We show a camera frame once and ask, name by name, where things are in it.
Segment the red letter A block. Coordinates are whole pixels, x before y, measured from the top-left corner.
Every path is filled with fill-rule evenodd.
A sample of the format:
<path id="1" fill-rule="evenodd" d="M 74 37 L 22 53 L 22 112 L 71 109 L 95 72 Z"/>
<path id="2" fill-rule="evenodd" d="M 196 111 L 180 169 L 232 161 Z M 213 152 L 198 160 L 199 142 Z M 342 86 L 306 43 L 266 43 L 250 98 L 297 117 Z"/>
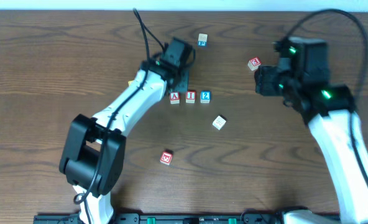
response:
<path id="1" fill-rule="evenodd" d="M 172 105 L 180 103 L 180 94 L 179 94 L 179 92 L 171 92 L 170 93 L 170 103 Z"/>

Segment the red letter I block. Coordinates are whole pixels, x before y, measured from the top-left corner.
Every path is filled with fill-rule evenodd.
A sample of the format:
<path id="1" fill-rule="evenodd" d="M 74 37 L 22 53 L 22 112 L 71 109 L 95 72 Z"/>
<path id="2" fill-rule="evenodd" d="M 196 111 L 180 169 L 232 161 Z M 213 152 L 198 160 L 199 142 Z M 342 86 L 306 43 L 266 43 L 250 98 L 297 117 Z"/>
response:
<path id="1" fill-rule="evenodd" d="M 187 91 L 185 98 L 186 98 L 186 103 L 195 103 L 196 91 Z"/>

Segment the red block turning blue 2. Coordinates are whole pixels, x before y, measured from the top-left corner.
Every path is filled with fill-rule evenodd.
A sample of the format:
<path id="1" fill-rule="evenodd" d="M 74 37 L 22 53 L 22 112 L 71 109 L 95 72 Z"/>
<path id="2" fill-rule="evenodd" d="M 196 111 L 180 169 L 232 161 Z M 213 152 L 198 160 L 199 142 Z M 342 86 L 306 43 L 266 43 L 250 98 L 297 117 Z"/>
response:
<path id="1" fill-rule="evenodd" d="M 200 103 L 208 104 L 211 101 L 210 91 L 201 91 L 200 93 Z"/>

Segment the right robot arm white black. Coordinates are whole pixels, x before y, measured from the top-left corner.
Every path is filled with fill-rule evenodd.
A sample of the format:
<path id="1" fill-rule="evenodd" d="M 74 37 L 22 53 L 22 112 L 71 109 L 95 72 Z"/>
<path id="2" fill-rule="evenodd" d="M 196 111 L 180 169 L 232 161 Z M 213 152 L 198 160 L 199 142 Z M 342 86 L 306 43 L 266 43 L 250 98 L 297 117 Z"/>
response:
<path id="1" fill-rule="evenodd" d="M 342 223 L 368 223 L 368 152 L 356 103 L 346 85 L 330 84 L 328 45 L 322 39 L 285 37 L 274 43 L 276 66 L 261 65 L 255 91 L 281 96 L 301 114 L 328 166 Z"/>

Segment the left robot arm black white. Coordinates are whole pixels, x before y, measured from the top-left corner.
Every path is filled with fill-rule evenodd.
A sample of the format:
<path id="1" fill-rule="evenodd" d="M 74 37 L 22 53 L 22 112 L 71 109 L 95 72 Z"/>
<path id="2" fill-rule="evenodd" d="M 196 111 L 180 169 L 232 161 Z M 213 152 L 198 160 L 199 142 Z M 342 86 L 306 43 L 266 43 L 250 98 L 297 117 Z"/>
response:
<path id="1" fill-rule="evenodd" d="M 126 138 L 145 112 L 168 90 L 188 81 L 192 64 L 151 58 L 109 106 L 92 117 L 79 114 L 70 125 L 59 171 L 67 178 L 81 207 L 83 223 L 109 223 L 114 215 L 111 190 L 121 175 Z"/>

